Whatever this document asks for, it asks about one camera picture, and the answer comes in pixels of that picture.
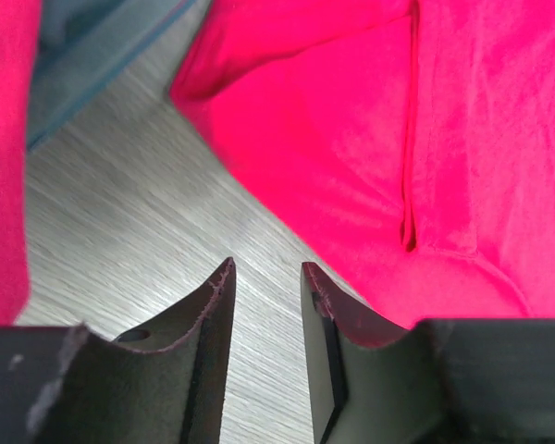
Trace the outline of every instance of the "garment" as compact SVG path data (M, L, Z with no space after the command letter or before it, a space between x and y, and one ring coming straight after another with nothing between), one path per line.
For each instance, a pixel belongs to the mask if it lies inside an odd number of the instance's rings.
M170 96L386 318L555 317L555 0L216 0Z
M23 227L25 123L41 2L0 1L0 324L28 296Z

